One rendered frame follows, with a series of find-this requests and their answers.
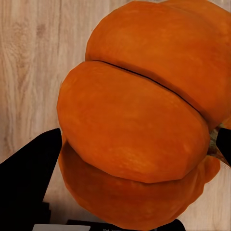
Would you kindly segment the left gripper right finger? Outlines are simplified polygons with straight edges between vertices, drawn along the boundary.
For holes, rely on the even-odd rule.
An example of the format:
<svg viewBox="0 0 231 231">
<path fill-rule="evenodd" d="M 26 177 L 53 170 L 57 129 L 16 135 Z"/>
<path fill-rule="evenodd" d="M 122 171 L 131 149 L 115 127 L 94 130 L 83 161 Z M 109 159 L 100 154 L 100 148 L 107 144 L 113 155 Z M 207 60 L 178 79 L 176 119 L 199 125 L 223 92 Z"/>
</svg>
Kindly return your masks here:
<svg viewBox="0 0 231 231">
<path fill-rule="evenodd" d="M 216 145 L 231 166 L 231 129 L 219 129 Z"/>
</svg>

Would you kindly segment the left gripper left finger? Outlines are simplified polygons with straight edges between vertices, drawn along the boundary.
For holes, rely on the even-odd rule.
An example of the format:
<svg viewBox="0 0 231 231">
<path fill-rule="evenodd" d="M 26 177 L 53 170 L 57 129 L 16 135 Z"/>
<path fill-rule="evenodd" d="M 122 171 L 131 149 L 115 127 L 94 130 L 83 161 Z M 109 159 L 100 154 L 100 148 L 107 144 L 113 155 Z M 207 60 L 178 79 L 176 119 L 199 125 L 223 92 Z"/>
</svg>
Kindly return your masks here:
<svg viewBox="0 0 231 231">
<path fill-rule="evenodd" d="M 0 164 L 0 231 L 32 231 L 63 146 L 46 131 Z"/>
</svg>

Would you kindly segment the pumpkin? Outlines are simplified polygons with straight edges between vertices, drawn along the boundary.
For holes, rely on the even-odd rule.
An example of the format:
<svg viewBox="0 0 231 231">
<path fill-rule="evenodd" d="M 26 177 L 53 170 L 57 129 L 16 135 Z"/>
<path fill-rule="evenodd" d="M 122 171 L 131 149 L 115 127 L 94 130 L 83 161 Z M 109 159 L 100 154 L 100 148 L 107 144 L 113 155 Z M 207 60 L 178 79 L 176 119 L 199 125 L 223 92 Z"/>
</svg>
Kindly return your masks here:
<svg viewBox="0 0 231 231">
<path fill-rule="evenodd" d="M 172 223 L 227 164 L 231 13 L 208 0 L 132 1 L 93 30 L 61 84 L 58 164 L 77 203 L 126 230 Z"/>
</svg>

